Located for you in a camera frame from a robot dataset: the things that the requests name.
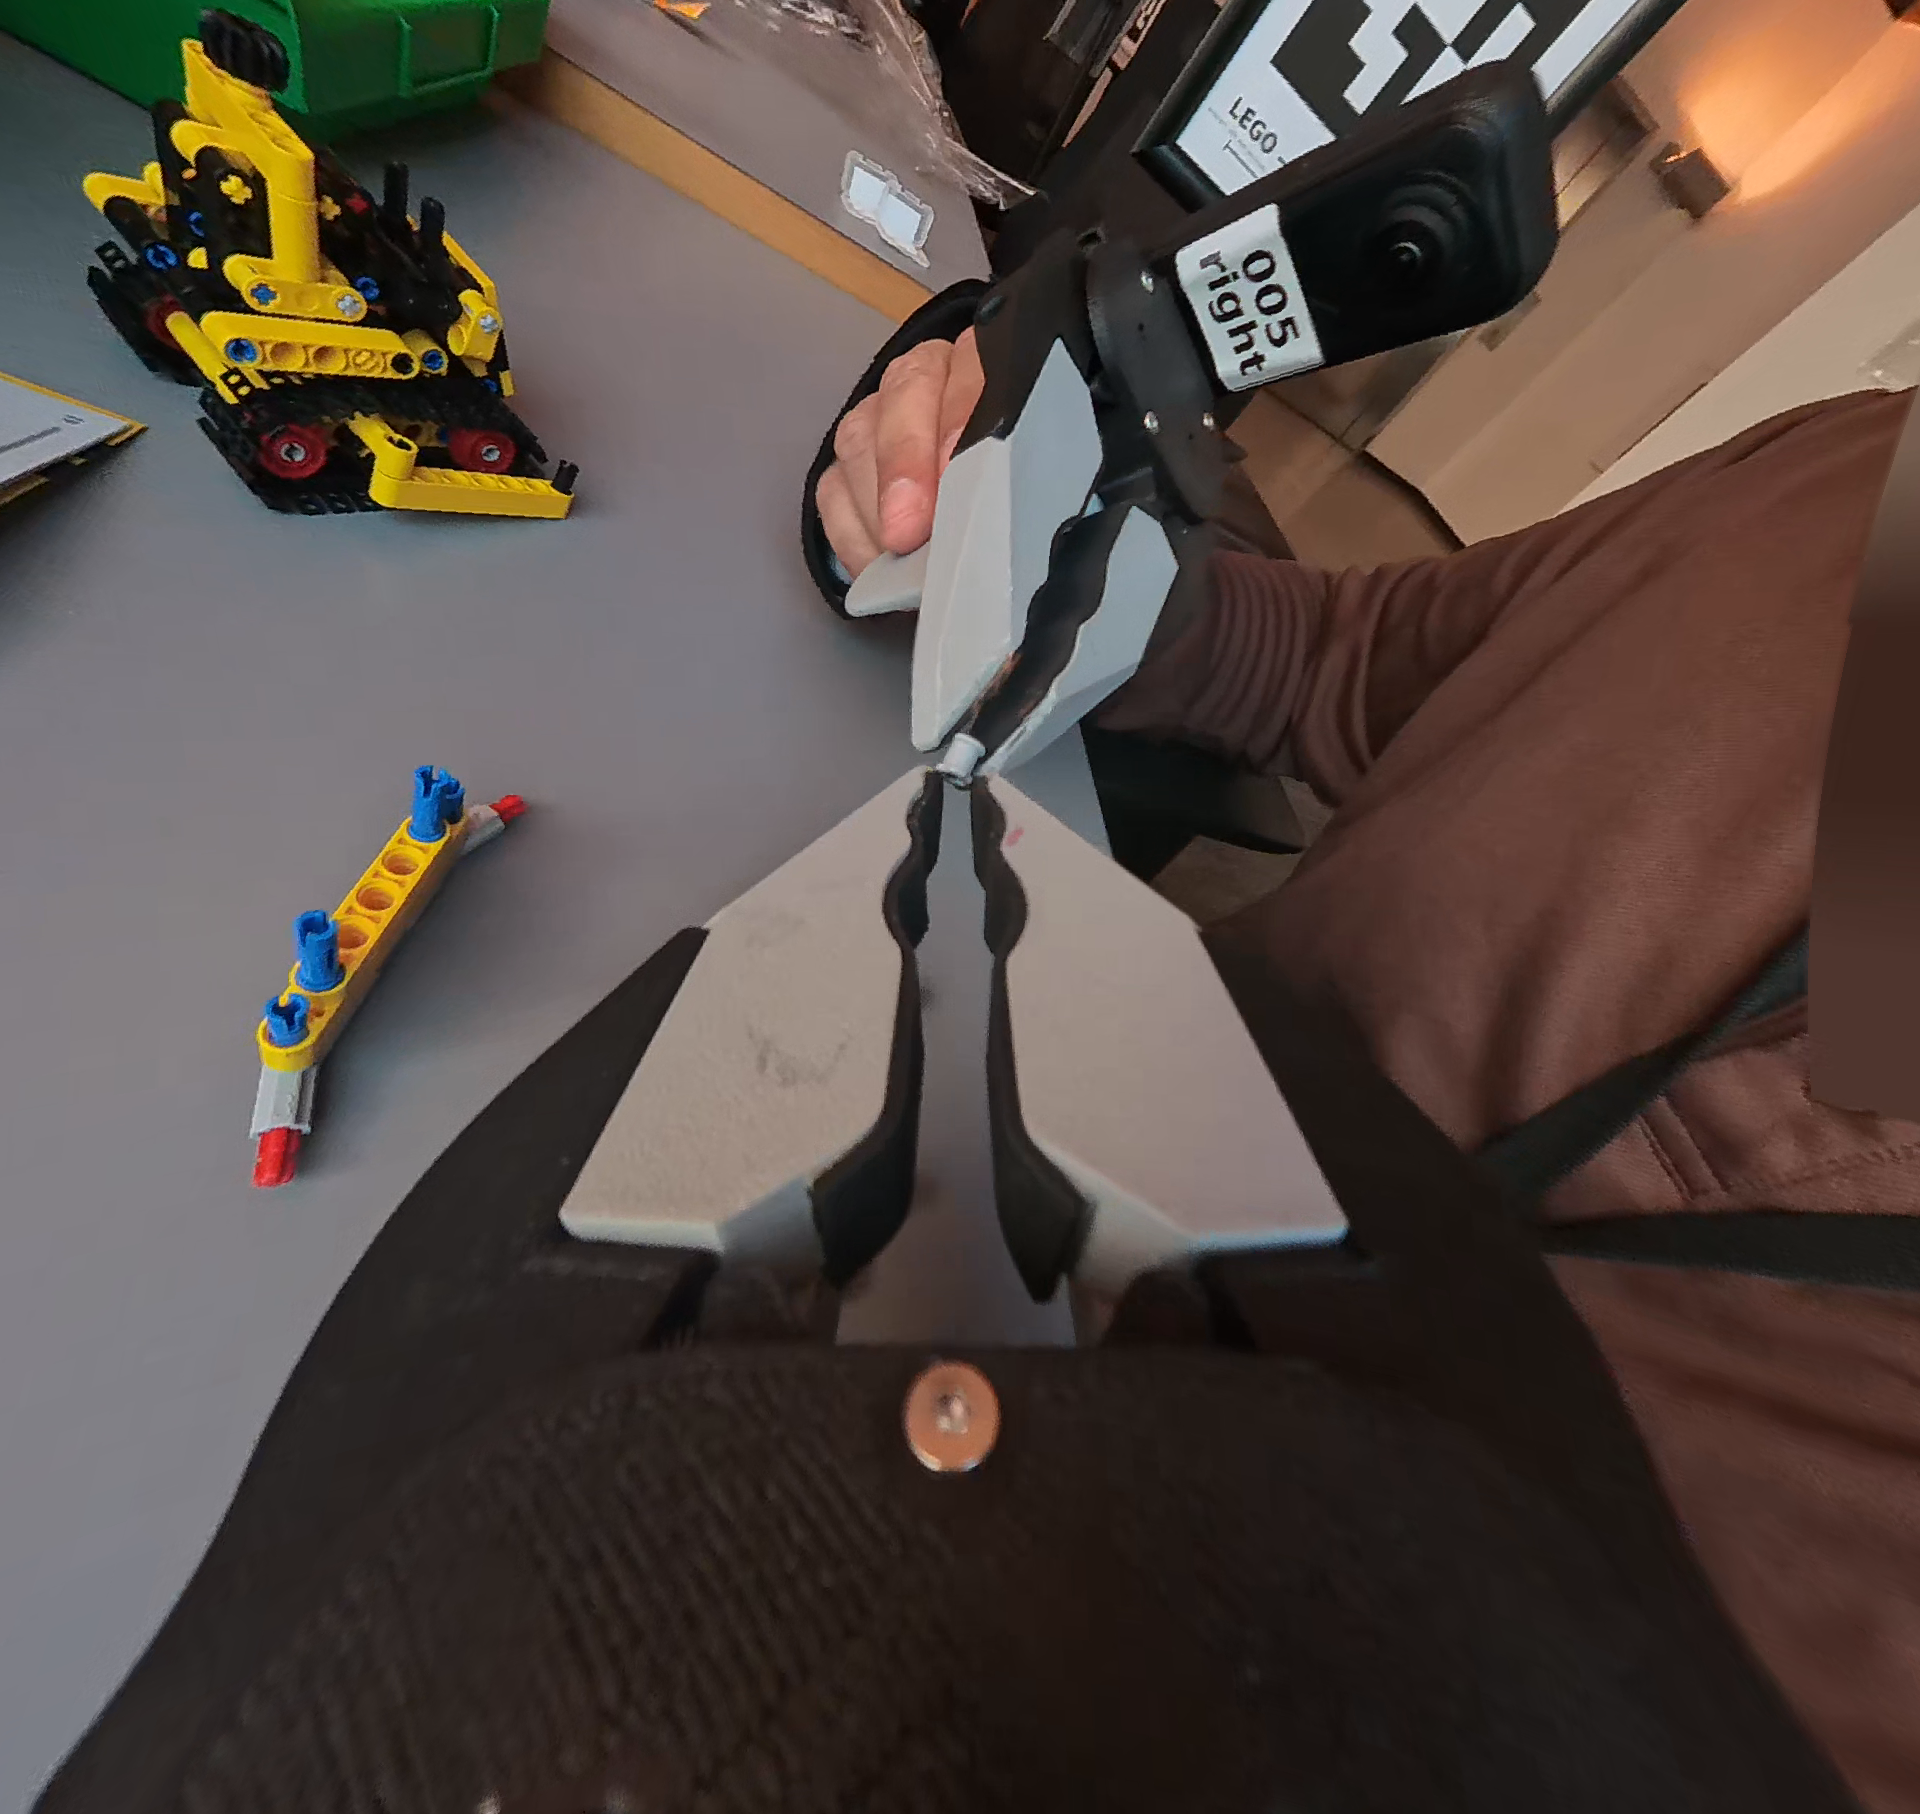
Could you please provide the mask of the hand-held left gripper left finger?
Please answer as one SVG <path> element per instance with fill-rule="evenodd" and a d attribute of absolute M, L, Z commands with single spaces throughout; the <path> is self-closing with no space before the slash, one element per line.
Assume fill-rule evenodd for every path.
<path fill-rule="evenodd" d="M 843 1287 L 914 1202 L 942 780 L 910 771 L 717 910 L 568 1190 L 577 1240 Z"/>

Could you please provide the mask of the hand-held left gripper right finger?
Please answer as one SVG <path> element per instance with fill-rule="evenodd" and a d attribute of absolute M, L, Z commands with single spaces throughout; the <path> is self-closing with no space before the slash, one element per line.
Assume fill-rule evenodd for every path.
<path fill-rule="evenodd" d="M 1328 1247 L 1347 1215 L 1195 923 L 1010 782 L 969 790 L 1003 1240 L 1036 1301 Z"/>

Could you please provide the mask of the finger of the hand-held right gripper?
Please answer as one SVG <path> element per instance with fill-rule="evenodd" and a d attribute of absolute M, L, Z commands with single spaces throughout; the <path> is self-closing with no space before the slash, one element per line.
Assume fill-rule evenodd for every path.
<path fill-rule="evenodd" d="M 1062 531 L 1021 646 L 977 704 L 982 777 L 1048 748 L 1138 670 L 1177 574 L 1144 506 L 1107 506 Z"/>
<path fill-rule="evenodd" d="M 1057 702 L 1057 682 L 1096 600 L 1063 574 L 1048 597 L 1057 534 L 1087 514 L 1101 469 L 1091 388 L 1055 338 L 998 432 L 954 453 L 917 608 L 910 742 L 942 751 L 957 736 L 985 751 L 1025 751 Z"/>

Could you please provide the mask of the person's right forearm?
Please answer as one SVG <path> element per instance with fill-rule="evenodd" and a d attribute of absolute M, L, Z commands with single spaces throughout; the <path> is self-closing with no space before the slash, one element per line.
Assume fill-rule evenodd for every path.
<path fill-rule="evenodd" d="M 1330 805 L 1420 791 L 1431 811 L 1515 813 L 1508 791 L 1553 794 L 1620 757 L 1611 653 L 1659 549 L 1635 516 L 1593 506 L 1370 570 L 1224 554 L 1095 721 L 1291 767 Z"/>

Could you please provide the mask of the yellow lego beam blue pins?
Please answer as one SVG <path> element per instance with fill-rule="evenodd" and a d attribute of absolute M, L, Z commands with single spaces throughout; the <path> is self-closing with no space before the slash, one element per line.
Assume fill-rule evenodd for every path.
<path fill-rule="evenodd" d="M 289 1182 L 313 1128 L 322 1063 L 455 862 L 527 813 L 506 794 L 468 800 L 442 767 L 418 767 L 407 817 L 333 908 L 293 923 L 293 962 L 256 1025 L 252 1182 Z"/>

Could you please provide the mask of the yellow lego bulldozer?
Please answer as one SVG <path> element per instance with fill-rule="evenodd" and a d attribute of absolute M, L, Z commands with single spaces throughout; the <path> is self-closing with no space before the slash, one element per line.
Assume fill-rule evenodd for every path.
<path fill-rule="evenodd" d="M 157 159 L 84 177 L 117 234 L 87 269 L 114 331 L 196 388 L 200 431 L 277 511 L 566 518 L 578 467 L 545 474 L 498 288 L 438 199 L 414 208 L 397 163 L 370 194 L 309 145 L 281 112 L 291 61 L 267 27 L 206 8 L 179 52 Z"/>

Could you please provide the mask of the lego instruction booklet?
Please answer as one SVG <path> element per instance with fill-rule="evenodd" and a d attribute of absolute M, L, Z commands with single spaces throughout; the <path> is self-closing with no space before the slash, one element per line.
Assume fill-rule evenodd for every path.
<path fill-rule="evenodd" d="M 2 373 L 2 506 L 132 442 L 146 426 Z"/>

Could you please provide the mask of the person's right hand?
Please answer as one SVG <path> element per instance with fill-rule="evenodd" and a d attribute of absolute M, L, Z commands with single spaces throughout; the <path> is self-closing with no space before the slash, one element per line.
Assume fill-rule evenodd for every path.
<path fill-rule="evenodd" d="M 933 529 L 940 479 L 985 392 L 973 328 L 901 352 L 834 431 L 814 486 L 828 549 L 856 579 L 889 554 L 915 554 Z"/>

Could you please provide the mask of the small clear plastic packet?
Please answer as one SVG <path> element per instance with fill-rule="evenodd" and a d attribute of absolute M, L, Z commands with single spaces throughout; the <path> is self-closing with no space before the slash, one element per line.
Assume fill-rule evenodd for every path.
<path fill-rule="evenodd" d="M 886 165 L 851 148 L 843 163 L 843 208 L 883 244 L 915 263 L 929 264 L 927 242 L 936 208 Z"/>

